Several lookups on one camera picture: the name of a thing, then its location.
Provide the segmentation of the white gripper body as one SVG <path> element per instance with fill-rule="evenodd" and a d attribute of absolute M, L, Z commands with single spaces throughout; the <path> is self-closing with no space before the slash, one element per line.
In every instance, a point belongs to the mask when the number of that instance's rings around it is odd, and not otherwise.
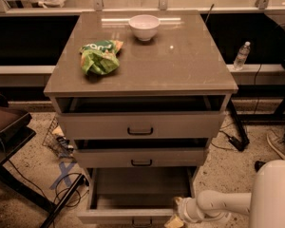
<path fill-rule="evenodd" d="M 201 222 L 202 212 L 193 198 L 179 198 L 177 201 L 177 214 L 185 223 Z"/>

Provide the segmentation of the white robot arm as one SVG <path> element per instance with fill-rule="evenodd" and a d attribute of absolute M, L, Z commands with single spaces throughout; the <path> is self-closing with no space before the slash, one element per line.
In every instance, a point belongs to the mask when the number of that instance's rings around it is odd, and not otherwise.
<path fill-rule="evenodd" d="M 251 193 L 204 190 L 195 198 L 176 198 L 176 205 L 165 228 L 227 221 L 232 213 L 247 215 L 249 228 L 285 228 L 285 161 L 265 163 L 256 173 Z"/>

